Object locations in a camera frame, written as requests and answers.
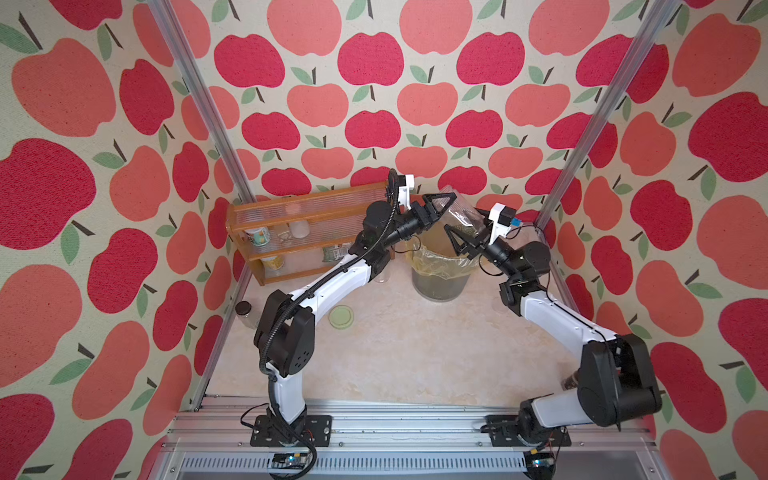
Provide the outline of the pale green jar lid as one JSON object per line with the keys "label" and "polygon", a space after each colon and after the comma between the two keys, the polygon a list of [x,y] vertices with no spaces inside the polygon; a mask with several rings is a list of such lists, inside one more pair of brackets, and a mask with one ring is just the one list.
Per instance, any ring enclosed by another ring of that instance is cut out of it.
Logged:
{"label": "pale green jar lid", "polygon": [[337,330],[349,328],[354,322],[354,312],[346,305],[337,305],[328,313],[330,325]]}

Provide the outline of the clear jar with mung beans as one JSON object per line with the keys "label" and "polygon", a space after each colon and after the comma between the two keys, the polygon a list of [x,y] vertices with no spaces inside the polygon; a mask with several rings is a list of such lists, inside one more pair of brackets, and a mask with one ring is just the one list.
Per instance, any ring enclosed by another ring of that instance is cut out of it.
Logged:
{"label": "clear jar with mung beans", "polygon": [[375,281],[377,283],[386,283],[389,281],[390,277],[391,277],[391,268],[387,266],[375,277]]}

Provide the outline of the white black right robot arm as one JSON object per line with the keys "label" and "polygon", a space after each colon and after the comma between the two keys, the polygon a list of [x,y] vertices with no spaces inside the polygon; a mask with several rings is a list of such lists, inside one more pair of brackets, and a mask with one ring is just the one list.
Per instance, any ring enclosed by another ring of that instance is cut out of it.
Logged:
{"label": "white black right robot arm", "polygon": [[661,410],[661,392],[644,340],[597,325],[555,300],[541,284],[540,277],[549,272],[546,244],[533,241],[515,249],[486,230],[475,237],[453,226],[445,231],[456,254],[480,256],[507,277],[499,284],[505,307],[580,360],[576,388],[520,405],[516,430],[521,438],[531,443],[542,431],[571,425],[620,426]]}

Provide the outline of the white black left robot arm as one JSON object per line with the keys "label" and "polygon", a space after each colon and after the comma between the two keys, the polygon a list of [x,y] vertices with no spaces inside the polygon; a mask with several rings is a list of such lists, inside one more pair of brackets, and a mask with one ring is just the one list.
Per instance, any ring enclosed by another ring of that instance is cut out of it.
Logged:
{"label": "white black left robot arm", "polygon": [[268,377],[275,422],[300,431],[306,414],[302,370],[314,354],[316,324],[347,295],[375,279],[390,261],[395,244],[428,231],[457,200],[455,193],[427,194],[402,212],[389,193],[366,209],[362,230],[347,255],[301,289],[272,292],[265,301],[254,345],[259,370]]}

